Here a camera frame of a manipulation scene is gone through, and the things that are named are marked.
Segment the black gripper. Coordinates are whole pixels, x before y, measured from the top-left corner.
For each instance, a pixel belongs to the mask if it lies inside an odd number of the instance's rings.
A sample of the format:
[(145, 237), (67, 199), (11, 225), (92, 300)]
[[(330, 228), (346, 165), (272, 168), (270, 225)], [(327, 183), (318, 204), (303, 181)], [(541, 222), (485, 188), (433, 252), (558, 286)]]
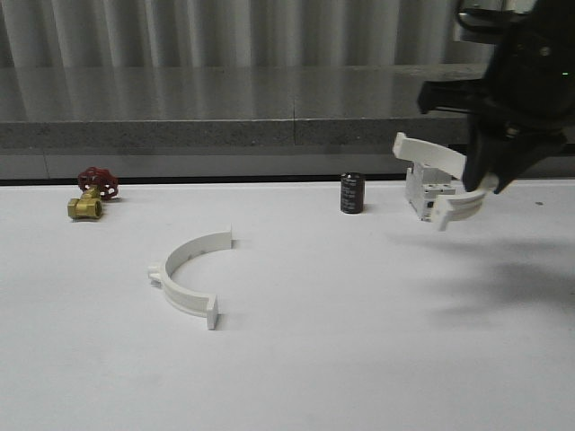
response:
[(475, 42), (495, 46), (480, 79), (427, 81), (420, 112), (468, 114), (469, 142), (462, 182), (479, 188), (497, 155), (497, 139), (510, 140), (492, 166), (500, 194), (521, 173), (559, 153), (574, 124), (574, 11), (527, 12), (457, 8), (455, 19)]

